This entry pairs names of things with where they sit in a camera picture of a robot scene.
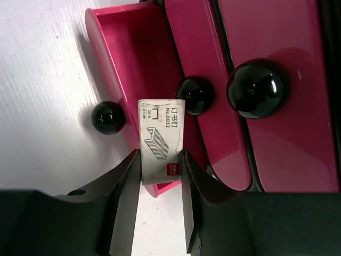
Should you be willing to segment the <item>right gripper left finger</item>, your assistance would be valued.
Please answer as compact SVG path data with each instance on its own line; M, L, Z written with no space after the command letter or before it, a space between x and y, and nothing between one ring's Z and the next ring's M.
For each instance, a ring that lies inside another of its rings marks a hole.
M1 255L131 255L141 154L66 195L1 190Z

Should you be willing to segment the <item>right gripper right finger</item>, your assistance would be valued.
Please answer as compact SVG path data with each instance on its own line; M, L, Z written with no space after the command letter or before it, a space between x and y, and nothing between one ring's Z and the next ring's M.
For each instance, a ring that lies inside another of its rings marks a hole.
M190 255L340 255L340 194L228 188L181 153Z

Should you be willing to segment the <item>white staples box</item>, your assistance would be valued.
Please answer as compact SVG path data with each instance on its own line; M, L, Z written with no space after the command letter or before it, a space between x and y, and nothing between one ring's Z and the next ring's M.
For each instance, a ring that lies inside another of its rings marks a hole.
M180 179L185 101L138 101L142 184L154 185Z

